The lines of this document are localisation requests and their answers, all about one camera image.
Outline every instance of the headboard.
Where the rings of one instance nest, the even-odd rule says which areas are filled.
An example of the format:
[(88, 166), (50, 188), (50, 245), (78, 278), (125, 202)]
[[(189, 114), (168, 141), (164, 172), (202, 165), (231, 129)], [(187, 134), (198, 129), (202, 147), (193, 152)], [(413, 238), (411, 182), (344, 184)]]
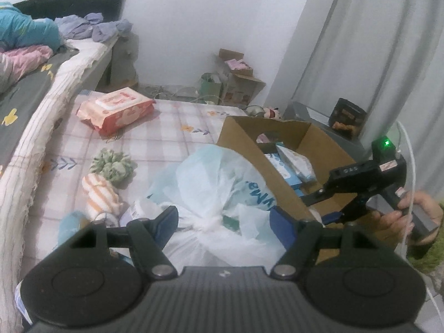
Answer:
[(22, 13), (33, 19), (78, 15), (84, 17), (90, 12), (101, 12), (104, 22), (119, 20), (125, 0), (26, 0), (14, 4)]

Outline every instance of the hand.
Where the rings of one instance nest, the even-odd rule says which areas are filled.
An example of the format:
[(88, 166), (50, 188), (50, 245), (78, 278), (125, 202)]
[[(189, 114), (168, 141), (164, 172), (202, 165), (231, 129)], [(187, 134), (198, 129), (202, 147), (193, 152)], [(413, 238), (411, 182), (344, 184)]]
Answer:
[[(399, 202), (398, 208), (404, 210), (410, 206), (411, 193), (407, 193), (406, 196)], [(415, 193), (414, 204), (418, 204), (429, 215), (429, 217), (438, 225), (441, 224), (443, 218), (443, 210), (439, 204), (427, 193), (418, 191)], [(405, 230), (407, 234), (410, 234), (413, 230), (414, 224), (410, 223), (407, 226), (407, 215), (402, 216), (401, 211), (393, 211), (386, 215), (381, 216), (377, 211), (372, 212), (372, 217), (376, 223), (375, 234), (379, 239), (387, 241), (388, 244), (396, 244), (402, 241)], [(432, 242), (438, 235), (438, 230), (433, 232), (428, 237), (420, 241), (409, 241), (409, 244), (423, 245)]]

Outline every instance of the cable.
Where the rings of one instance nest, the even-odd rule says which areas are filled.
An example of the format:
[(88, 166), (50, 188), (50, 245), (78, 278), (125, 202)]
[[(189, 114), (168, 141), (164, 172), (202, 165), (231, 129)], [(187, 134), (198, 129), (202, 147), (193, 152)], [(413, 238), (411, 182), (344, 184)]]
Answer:
[[(405, 141), (407, 143), (407, 148), (408, 148), (408, 153), (410, 155), (410, 163), (412, 165), (412, 191), (411, 191), (411, 195), (410, 195), (410, 205), (408, 207), (408, 224), (410, 224), (410, 222), (412, 221), (412, 210), (413, 210), (413, 202), (414, 202), (414, 195), (415, 195), (415, 189), (416, 189), (416, 164), (415, 164), (415, 156), (413, 154), (413, 148), (412, 148), (412, 143), (410, 142), (410, 138), (408, 137), (407, 131), (404, 127), (404, 125), (402, 125), (402, 123), (398, 120), (397, 122), (397, 126), (398, 126), (398, 130), (404, 134), (405, 137)], [(401, 258), (404, 259), (406, 262), (407, 261), (407, 227), (404, 231), (404, 235), (402, 237), (402, 243), (401, 243)], [(427, 284), (425, 286), (426, 288), (426, 292), (427, 295), (430, 297), (430, 300), (432, 301), (435, 309), (438, 312), (438, 318), (441, 321), (441, 326), (443, 327), (443, 332), (444, 332), (444, 320), (443, 317), (441, 315), (441, 311), (437, 305), (437, 302), (435, 301), (435, 298), (432, 296), (432, 293), (430, 292), (430, 289), (428, 288)]]

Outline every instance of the fuzzy green sleeve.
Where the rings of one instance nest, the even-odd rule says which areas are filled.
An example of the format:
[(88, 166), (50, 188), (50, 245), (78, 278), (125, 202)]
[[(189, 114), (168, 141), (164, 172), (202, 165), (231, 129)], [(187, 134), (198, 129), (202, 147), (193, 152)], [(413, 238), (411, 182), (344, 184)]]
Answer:
[(425, 246), (410, 246), (408, 249), (408, 260), (421, 273), (431, 273), (444, 261), (444, 229), (442, 225), (441, 221), (441, 227), (434, 242)]

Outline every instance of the wall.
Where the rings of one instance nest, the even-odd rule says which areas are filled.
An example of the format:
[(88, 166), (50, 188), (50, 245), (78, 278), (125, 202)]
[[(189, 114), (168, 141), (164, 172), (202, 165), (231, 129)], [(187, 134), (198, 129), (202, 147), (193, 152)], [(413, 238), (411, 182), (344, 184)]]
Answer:
[[(21, 0), (3, 0), (12, 3)], [(220, 47), (246, 53), (267, 83), (265, 101), (306, 0), (126, 0), (139, 36), (141, 83), (190, 85), (211, 71)]]

